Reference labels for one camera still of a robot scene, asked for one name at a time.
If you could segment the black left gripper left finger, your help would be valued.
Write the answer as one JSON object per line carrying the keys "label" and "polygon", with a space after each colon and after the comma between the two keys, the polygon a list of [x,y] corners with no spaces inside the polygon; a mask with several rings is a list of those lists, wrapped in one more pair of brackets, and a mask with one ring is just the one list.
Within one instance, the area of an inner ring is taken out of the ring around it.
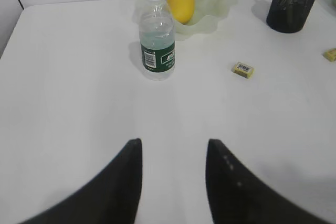
{"label": "black left gripper left finger", "polygon": [[129,140],[90,182],[25,223],[134,223],[143,181],[143,148]]}

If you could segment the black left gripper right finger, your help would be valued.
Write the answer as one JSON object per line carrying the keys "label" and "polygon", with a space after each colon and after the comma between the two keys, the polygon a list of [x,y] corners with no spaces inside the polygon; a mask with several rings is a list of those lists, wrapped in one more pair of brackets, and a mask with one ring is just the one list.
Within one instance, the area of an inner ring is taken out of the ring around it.
{"label": "black left gripper right finger", "polygon": [[221,140],[208,141],[206,190],[214,223],[325,223],[267,186]]}

